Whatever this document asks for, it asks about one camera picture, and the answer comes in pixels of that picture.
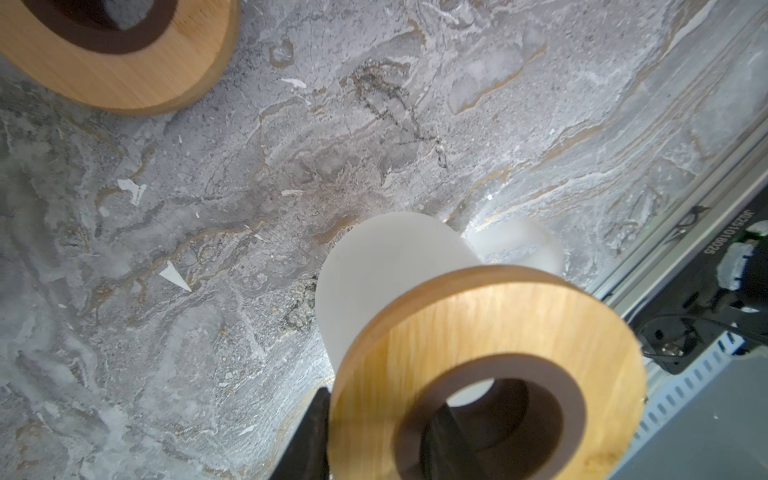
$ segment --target translucent handle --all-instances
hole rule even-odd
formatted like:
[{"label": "translucent handle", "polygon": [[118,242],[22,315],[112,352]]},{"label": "translucent handle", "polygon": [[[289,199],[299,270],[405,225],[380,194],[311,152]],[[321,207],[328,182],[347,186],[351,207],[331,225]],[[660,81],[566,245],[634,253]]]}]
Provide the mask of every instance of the translucent handle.
[{"label": "translucent handle", "polygon": [[536,250],[515,261],[515,265],[529,266],[554,275],[563,271],[563,249],[560,243],[539,222],[518,217],[497,222],[479,232],[466,236],[466,241],[480,258],[486,258],[504,250],[527,245]]}]

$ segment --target wood grain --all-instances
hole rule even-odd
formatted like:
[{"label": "wood grain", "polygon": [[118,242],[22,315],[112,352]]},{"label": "wood grain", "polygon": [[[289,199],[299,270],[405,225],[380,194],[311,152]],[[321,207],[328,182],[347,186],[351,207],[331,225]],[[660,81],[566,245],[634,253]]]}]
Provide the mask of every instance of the wood grain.
[{"label": "wood grain", "polygon": [[0,2],[0,51],[74,101],[126,114],[177,110],[218,80],[237,43],[240,2],[178,0],[165,32],[139,51],[98,53],[64,40],[22,0]]},{"label": "wood grain", "polygon": [[603,303],[556,276],[517,266],[479,266],[430,280],[361,332],[333,387],[334,478],[401,478],[396,436],[419,398],[447,372],[504,354],[552,362],[578,384],[586,427],[556,478],[603,478],[644,409],[637,341]]}]

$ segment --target brown rubber gasket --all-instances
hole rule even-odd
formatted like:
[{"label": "brown rubber gasket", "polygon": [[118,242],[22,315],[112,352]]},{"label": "brown rubber gasket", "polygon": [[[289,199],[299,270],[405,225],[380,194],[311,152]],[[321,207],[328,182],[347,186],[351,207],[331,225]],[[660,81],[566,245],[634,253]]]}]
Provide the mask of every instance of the brown rubber gasket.
[{"label": "brown rubber gasket", "polygon": [[139,51],[156,41],[173,20],[178,0],[154,0],[144,20],[128,30],[109,29],[102,19],[87,21],[82,15],[77,19],[70,18],[57,8],[56,0],[22,2],[43,25],[64,40],[89,51],[122,55]]},{"label": "brown rubber gasket", "polygon": [[[523,380],[528,383],[529,389],[538,388],[554,397],[560,409],[560,415],[553,415],[554,425],[551,426],[554,447],[550,452],[543,452],[546,456],[542,462],[518,465],[521,467],[518,478],[553,478],[565,467],[581,443],[586,426],[587,411],[581,389],[565,370],[553,362],[529,355],[502,354],[456,366],[435,379],[416,400],[402,420],[393,442],[402,480],[423,480],[420,463],[422,435],[427,423],[442,408],[446,399],[454,392],[487,378]],[[539,446],[535,439],[528,439],[527,442],[526,439],[519,440],[521,442],[518,443],[533,444],[532,448]],[[516,458],[525,459],[525,455]]]}]

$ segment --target white cup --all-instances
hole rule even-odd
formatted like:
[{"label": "white cup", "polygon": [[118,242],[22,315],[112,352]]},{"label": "white cup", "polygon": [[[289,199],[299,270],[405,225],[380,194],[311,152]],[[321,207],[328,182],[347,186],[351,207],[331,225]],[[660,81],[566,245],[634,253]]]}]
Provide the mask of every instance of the white cup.
[{"label": "white cup", "polygon": [[[317,280],[315,316],[334,371],[362,329],[394,299],[444,273],[482,265],[479,257],[527,245],[536,250],[515,264],[559,275],[557,240],[529,218],[494,224],[462,239],[428,215],[382,214],[356,225],[331,249]],[[449,406],[474,402],[493,379],[470,385]]]}]

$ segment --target marble surface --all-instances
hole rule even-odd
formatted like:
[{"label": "marble surface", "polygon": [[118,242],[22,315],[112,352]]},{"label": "marble surface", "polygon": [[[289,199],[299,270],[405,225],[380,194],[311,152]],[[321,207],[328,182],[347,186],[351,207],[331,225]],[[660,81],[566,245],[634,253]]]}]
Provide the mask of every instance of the marble surface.
[{"label": "marble surface", "polygon": [[768,5],[248,0],[218,84],[153,118],[0,71],[2,476],[266,478],[333,381],[344,231],[529,215],[585,286],[763,117]]}]

